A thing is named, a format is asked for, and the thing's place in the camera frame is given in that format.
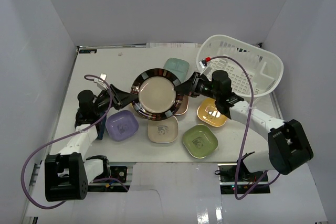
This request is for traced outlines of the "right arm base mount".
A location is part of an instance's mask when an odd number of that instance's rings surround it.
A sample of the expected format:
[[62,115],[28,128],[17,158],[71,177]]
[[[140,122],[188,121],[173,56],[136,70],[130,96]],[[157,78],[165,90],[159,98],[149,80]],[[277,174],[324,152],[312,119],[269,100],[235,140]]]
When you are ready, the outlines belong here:
[[[215,175],[219,178],[220,190],[222,195],[233,195],[235,191],[235,171],[236,164],[230,165],[221,165],[218,166],[215,171]],[[238,176],[238,194],[243,195],[249,188],[252,187],[256,183],[256,181],[260,178],[263,172],[255,172],[255,173],[239,173]],[[251,194],[269,194],[270,186],[268,185],[268,176],[266,175],[258,185],[252,190]]]

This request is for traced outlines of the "cream square panda plate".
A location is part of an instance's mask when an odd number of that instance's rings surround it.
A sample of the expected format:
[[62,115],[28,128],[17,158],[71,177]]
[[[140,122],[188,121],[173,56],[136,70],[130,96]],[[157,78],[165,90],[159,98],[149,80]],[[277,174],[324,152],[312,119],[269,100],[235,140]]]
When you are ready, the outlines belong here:
[[153,143],[172,143],[178,136],[178,126],[175,116],[161,121],[149,121],[148,138]]

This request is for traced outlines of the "orange square panda plate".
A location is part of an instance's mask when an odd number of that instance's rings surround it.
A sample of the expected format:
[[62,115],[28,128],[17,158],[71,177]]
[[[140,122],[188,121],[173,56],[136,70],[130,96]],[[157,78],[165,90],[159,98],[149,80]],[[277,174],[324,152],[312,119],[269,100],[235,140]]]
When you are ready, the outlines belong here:
[[220,114],[215,106],[215,100],[206,98],[197,109],[198,118],[213,127],[221,127],[226,121],[227,117]]

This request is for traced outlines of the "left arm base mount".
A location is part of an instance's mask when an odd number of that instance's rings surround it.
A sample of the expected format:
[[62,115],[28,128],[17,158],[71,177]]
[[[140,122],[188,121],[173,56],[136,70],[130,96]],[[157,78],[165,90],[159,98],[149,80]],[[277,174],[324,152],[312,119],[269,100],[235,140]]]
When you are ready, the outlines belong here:
[[88,192],[92,193],[127,193],[132,180],[132,167],[110,166],[111,178],[119,180],[123,186],[115,180],[107,179],[93,182],[89,185]]

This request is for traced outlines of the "round black rimmed plate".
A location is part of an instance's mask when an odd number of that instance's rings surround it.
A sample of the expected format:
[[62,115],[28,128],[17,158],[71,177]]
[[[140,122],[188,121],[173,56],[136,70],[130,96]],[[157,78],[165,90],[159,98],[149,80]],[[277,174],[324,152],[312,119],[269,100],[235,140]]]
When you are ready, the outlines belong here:
[[174,90],[181,82],[172,72],[153,68],[136,77],[131,94],[136,96],[132,106],[137,114],[151,121],[166,120],[176,113],[183,94]]

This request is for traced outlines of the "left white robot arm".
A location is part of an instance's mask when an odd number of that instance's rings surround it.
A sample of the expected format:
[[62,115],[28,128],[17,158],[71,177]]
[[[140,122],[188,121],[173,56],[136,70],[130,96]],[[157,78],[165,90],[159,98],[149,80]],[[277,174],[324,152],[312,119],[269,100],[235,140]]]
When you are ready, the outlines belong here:
[[91,182],[110,179],[111,168],[106,156],[86,158],[85,155],[93,141],[102,139],[107,112],[111,108],[123,109],[137,98],[138,95],[113,85],[99,95],[90,90],[79,92],[74,134],[65,147],[57,154],[47,155],[44,161],[48,202],[85,199]]

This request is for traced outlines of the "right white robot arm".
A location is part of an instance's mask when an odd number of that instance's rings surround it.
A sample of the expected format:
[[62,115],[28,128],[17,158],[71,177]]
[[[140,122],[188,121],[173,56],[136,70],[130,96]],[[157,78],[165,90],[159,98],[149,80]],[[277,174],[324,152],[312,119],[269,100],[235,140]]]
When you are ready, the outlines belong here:
[[231,80],[224,70],[213,72],[211,79],[194,72],[174,90],[189,97],[203,95],[214,99],[220,114],[246,125],[268,142],[266,151],[254,152],[241,159],[242,165],[238,166],[237,175],[245,182],[255,177],[256,172],[267,170],[288,175],[313,159],[313,150],[301,123],[277,119],[254,109],[232,91]]

